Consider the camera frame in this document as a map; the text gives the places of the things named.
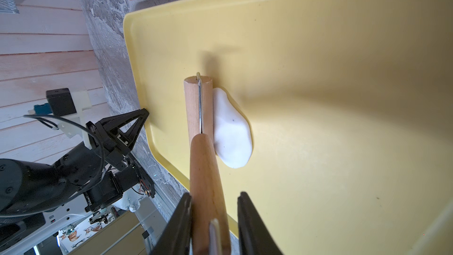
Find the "yellow plastic tray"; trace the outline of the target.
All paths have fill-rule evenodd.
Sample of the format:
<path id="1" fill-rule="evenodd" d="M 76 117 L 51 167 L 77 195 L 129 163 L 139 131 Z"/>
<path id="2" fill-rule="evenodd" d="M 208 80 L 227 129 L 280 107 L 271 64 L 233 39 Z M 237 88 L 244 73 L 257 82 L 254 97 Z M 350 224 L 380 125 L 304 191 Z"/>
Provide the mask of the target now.
<path id="1" fill-rule="evenodd" d="M 453 252 L 453 0 L 180 0 L 123 22 L 152 155 L 189 185 L 183 82 L 251 126 L 219 164 L 286 255 Z"/>

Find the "wooden dough roller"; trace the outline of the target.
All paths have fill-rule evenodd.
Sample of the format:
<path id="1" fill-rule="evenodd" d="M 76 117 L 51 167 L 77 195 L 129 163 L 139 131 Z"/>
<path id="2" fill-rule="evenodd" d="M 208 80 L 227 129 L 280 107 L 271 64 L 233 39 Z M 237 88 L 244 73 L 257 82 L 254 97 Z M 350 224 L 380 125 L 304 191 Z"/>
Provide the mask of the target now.
<path id="1" fill-rule="evenodd" d="M 230 229 L 214 150 L 212 79 L 197 73 L 184 80 L 190 142 L 192 250 L 196 255 L 231 254 Z"/>

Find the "white dough piece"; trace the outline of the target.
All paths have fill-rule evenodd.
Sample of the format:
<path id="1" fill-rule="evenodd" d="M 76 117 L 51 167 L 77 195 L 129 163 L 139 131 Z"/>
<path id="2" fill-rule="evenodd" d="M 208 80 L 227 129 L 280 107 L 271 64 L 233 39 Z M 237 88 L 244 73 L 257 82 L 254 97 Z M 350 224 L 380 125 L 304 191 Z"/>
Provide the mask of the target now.
<path id="1" fill-rule="evenodd" d="M 248 122 L 221 88 L 213 90 L 214 149 L 230 168 L 246 166 L 252 155 L 252 136 Z"/>

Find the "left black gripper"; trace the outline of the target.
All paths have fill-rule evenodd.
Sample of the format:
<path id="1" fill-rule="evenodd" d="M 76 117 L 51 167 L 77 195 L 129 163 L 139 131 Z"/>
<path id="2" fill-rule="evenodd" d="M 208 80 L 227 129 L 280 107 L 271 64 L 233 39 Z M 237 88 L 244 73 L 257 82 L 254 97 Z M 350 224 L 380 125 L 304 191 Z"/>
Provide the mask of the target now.
<path id="1" fill-rule="evenodd" d="M 139 109 L 87 122 L 84 131 L 91 147 L 81 143 L 54 164 L 73 190 L 69 199 L 83 195 L 85 210 L 95 212 L 119 201 L 129 189 L 155 197 L 155 183 L 131 156 L 148 116 Z"/>

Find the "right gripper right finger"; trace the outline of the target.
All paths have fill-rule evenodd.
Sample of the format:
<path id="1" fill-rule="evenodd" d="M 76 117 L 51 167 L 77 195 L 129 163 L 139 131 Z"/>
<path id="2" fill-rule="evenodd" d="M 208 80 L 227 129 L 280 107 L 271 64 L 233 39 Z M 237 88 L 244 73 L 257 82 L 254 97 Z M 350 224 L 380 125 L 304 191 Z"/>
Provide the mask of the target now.
<path id="1" fill-rule="evenodd" d="M 238 197 L 239 251 L 241 255 L 282 255 L 246 192 Z"/>

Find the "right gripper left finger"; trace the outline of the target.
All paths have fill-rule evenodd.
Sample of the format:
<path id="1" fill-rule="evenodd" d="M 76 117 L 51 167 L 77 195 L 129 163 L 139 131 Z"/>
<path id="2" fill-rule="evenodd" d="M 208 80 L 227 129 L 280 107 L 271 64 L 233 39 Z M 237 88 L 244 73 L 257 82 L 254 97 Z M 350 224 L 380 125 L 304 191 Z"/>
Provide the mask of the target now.
<path id="1" fill-rule="evenodd" d="M 151 255 L 188 255 L 191 248 L 192 197 L 185 193 Z"/>

